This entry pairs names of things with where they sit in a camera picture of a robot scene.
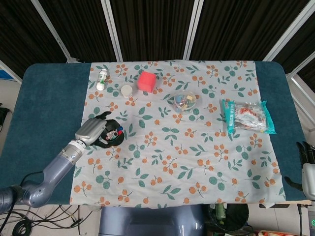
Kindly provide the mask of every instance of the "robotic hand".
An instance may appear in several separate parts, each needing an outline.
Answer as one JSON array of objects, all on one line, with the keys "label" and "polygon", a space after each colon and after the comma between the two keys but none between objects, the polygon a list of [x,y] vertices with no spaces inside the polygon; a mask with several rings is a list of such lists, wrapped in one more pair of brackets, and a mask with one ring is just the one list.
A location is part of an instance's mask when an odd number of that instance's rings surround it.
[{"label": "robotic hand", "polygon": [[312,205],[308,206],[310,235],[315,236],[315,147],[306,142],[296,143],[302,166],[302,184],[293,182],[289,177],[285,176],[285,181],[300,191],[312,201]]},{"label": "robotic hand", "polygon": [[83,155],[85,147],[96,145],[110,148],[121,144],[125,138],[122,127],[113,119],[106,120],[109,114],[111,112],[104,112],[81,126],[75,133],[75,140],[71,140],[43,170],[44,181],[41,184],[22,181],[20,185],[0,189],[0,213],[8,211],[20,201],[35,208],[45,205],[57,184]]}]

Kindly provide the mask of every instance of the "black curtain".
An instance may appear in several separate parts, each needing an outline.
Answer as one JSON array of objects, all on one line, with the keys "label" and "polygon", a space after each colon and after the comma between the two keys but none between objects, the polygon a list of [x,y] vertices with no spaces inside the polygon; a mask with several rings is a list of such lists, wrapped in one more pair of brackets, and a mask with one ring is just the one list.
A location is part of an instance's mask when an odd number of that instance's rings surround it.
[{"label": "black curtain", "polygon": [[31,1],[0,1],[0,60],[21,78],[34,63],[66,62]]},{"label": "black curtain", "polygon": [[70,55],[81,61],[116,61],[100,0],[40,0]]},{"label": "black curtain", "polygon": [[111,0],[124,61],[182,59],[193,0]]},{"label": "black curtain", "polygon": [[286,73],[290,73],[315,51],[315,13],[278,53],[274,61],[279,62]]},{"label": "black curtain", "polygon": [[191,60],[262,60],[308,0],[205,0]]},{"label": "black curtain", "polygon": [[301,79],[315,92],[315,59],[310,61],[297,73]]}]

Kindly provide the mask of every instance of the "white lid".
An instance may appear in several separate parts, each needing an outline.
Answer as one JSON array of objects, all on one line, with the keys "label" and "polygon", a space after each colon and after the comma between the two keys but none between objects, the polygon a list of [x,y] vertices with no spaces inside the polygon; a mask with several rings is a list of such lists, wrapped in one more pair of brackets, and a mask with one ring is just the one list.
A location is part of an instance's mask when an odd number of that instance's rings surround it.
[{"label": "white lid", "polygon": [[132,97],[132,87],[130,85],[122,86],[121,92],[124,98]]},{"label": "white lid", "polygon": [[105,89],[105,84],[97,83],[96,89],[99,91],[103,91]]}]

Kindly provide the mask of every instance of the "clear plastic container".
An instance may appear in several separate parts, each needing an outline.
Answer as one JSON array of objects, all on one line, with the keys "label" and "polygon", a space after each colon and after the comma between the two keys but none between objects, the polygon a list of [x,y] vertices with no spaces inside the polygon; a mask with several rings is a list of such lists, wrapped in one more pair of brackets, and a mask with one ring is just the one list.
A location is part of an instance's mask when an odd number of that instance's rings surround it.
[{"label": "clear plastic container", "polygon": [[191,91],[180,91],[174,96],[174,110],[180,114],[189,114],[196,105],[196,95]]}]

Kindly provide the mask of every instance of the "floor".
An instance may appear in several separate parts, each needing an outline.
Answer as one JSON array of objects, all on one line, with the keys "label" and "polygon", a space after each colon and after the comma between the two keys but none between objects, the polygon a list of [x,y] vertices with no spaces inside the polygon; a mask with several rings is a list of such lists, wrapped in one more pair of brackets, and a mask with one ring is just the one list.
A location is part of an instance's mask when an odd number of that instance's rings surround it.
[{"label": "floor", "polygon": [[[17,82],[12,81],[4,81],[0,80],[0,102],[3,103],[4,107],[8,107],[12,112],[14,112],[14,106],[17,99],[17,95],[19,92],[20,85]],[[291,92],[295,93],[297,90],[294,85],[290,85]],[[310,129],[312,129],[312,124],[308,122],[308,119],[301,112],[299,108],[297,108],[298,115],[300,121],[302,123],[302,127],[309,142],[314,142],[315,139],[313,135],[315,132],[310,133]],[[5,137],[8,131],[8,127],[11,121],[11,114],[8,114],[5,124],[3,127],[3,131],[0,133],[0,154],[4,145]],[[58,206],[49,205],[44,206],[39,209],[31,209],[34,213],[37,213],[41,217],[45,217],[52,213]],[[272,231],[282,231],[282,232],[290,232],[292,234],[299,234],[299,215],[296,205],[291,205],[289,208],[270,208],[270,209],[262,209],[259,208],[258,204],[249,204],[250,208],[250,217],[248,223],[254,227],[255,230],[272,230]],[[26,206],[16,206],[15,209],[24,209],[27,210]],[[68,212],[74,212],[76,210],[76,206],[72,206]],[[80,207],[80,218],[85,218],[91,209],[88,206]],[[56,216],[61,213],[61,210],[58,209],[56,212]],[[55,220],[63,218],[67,215],[62,215],[57,217]],[[28,216],[35,220],[37,217],[32,215]],[[0,217],[0,224],[3,222],[3,217]],[[93,211],[93,213],[89,216],[89,218],[80,225],[81,234],[87,236],[96,236],[99,228],[99,219],[100,219],[100,211]],[[308,216],[307,210],[305,208],[302,209],[302,219],[303,219],[303,234],[309,235],[308,230]],[[70,217],[67,219],[58,222],[60,225],[68,227],[72,224],[72,220]],[[7,224],[1,236],[11,236],[12,230],[15,223]],[[31,236],[78,236],[78,229],[59,229],[59,230],[51,230],[45,227],[36,226],[32,229]]]}]

